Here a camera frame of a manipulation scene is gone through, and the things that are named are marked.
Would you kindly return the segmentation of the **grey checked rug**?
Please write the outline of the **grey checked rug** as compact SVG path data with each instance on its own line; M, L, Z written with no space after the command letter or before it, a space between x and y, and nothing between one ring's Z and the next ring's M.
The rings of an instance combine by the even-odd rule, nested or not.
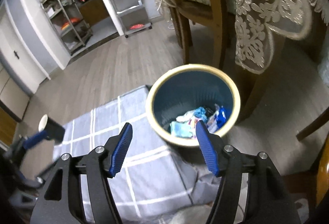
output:
M109 180L122 221L205 223L220 179L186 162L151 128L145 111L148 92L138 87L65 124L53 158L88 154L130 123L131 145L120 172Z

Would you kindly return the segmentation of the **metal shelf rack left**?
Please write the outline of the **metal shelf rack left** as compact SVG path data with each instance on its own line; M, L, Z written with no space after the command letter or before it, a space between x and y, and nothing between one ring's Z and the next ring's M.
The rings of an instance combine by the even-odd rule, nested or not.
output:
M86 47L93 35L76 0L39 0L53 30L70 55Z

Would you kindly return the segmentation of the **blue crumpled glove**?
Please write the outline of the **blue crumpled glove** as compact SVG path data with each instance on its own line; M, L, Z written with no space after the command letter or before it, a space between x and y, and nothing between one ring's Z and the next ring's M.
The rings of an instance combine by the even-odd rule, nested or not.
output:
M193 112L193 116L198 120L202 120L204 123L207 123L207 110L204 107L198 107L197 109L195 109Z

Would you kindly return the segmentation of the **wooden chair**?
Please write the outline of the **wooden chair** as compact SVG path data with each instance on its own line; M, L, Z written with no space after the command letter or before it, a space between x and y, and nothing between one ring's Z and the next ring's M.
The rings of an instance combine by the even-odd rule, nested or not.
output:
M227 48L226 0L210 0L210 5L189 0L174 0L183 49L183 63L190 62L192 37L189 21L211 27L214 33L212 66L222 69Z

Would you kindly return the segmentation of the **white blue wet wipes pack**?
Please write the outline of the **white blue wet wipes pack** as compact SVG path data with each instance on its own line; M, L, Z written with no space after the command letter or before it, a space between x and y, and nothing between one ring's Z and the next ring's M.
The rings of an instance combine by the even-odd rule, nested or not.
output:
M206 123L206 128L212 134L218 131L226 122L226 109L223 106L215 105L215 112Z

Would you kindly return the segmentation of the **teal trash bin yellow rim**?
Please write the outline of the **teal trash bin yellow rim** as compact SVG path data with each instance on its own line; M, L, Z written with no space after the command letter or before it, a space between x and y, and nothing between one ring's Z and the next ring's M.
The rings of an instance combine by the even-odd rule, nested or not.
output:
M173 68L152 85L145 103L151 128L166 142L185 148L198 147L197 139L177 138L170 134L170 123L177 116L198 107L214 110L215 105L229 112L227 122L215 132L219 137L231 130L240 113L241 99L233 80L223 71L202 64Z

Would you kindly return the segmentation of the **black mug white inside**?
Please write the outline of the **black mug white inside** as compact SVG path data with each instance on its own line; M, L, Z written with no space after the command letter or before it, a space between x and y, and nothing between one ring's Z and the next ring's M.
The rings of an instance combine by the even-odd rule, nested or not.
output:
M38 131L45 131L47 134L46 139L48 141L54 140L56 144L60 144L65 135L65 128L47 114L42 116L38 125Z

